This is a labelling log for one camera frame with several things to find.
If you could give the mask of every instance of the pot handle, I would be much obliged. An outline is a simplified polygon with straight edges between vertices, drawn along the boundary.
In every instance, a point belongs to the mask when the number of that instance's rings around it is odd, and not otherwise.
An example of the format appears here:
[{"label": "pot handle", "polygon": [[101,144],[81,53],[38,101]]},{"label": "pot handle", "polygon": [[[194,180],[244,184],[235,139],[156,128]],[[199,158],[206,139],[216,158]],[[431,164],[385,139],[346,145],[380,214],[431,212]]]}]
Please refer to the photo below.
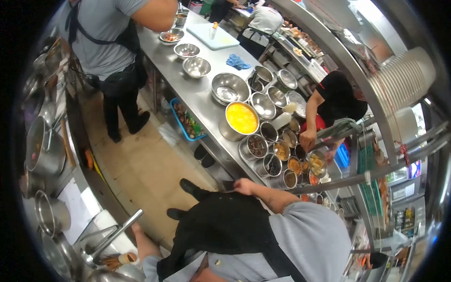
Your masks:
[{"label": "pot handle", "polygon": [[51,143],[52,143],[52,135],[53,135],[53,128],[51,128],[50,127],[50,132],[49,132],[49,143],[48,143],[48,145],[47,145],[47,152],[48,151],[50,151],[50,146],[51,146]]}]

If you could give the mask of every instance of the egg yolk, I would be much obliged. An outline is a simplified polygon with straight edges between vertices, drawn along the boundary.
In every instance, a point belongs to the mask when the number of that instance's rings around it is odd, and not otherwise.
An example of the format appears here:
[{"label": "egg yolk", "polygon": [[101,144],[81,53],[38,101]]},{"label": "egg yolk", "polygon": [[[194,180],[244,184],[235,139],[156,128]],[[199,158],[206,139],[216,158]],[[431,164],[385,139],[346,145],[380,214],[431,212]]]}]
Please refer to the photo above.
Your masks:
[{"label": "egg yolk", "polygon": [[225,115],[230,125],[240,133],[250,134],[257,129],[258,119],[249,106],[243,104],[230,105]]}]

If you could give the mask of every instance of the hand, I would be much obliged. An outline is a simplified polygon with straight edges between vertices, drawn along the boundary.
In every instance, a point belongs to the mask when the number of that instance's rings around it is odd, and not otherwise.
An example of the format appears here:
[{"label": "hand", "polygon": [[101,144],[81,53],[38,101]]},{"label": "hand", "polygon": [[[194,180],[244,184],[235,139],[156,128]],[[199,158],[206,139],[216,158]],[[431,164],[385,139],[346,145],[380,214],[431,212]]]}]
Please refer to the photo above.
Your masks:
[{"label": "hand", "polygon": [[335,158],[335,154],[337,153],[337,150],[329,150],[326,152],[326,155],[324,156],[326,159],[327,164],[330,164],[334,158]]},{"label": "hand", "polygon": [[315,146],[316,141],[316,130],[306,130],[303,133],[299,134],[299,144],[301,144],[302,148],[306,153],[308,153],[313,146]]},{"label": "hand", "polygon": [[235,191],[238,193],[241,193],[243,195],[251,196],[253,194],[252,188],[255,183],[250,181],[247,178],[241,178],[233,184],[233,187],[235,187]]}]

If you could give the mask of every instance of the tiled floor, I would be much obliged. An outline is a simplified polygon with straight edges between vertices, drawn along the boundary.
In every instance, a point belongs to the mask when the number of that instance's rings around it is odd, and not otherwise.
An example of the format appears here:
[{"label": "tiled floor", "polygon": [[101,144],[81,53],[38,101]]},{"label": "tiled floor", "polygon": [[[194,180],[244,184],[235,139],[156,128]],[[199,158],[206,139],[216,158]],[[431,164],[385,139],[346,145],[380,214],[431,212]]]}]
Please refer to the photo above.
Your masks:
[{"label": "tiled floor", "polygon": [[[138,105],[148,110],[141,97]],[[123,140],[115,144],[106,134],[101,109],[100,93],[83,103],[84,122],[99,168],[127,213],[141,208],[144,215],[140,223],[145,232],[170,250],[177,221],[166,215],[167,208],[186,210],[197,203],[180,188],[180,179],[187,178],[211,191],[217,189],[217,182],[161,114],[152,113],[146,126],[135,135],[128,132],[120,114]]]}]

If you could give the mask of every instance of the stacked plate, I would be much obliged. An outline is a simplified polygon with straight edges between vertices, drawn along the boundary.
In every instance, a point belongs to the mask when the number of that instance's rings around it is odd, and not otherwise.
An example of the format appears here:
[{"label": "stacked plate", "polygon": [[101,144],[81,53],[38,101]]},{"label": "stacked plate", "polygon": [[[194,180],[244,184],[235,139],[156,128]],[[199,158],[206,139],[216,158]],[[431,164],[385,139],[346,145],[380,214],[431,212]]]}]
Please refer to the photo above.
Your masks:
[{"label": "stacked plate", "polygon": [[435,80],[431,58],[421,47],[397,56],[369,78],[393,134],[400,140],[394,113],[420,100]]}]

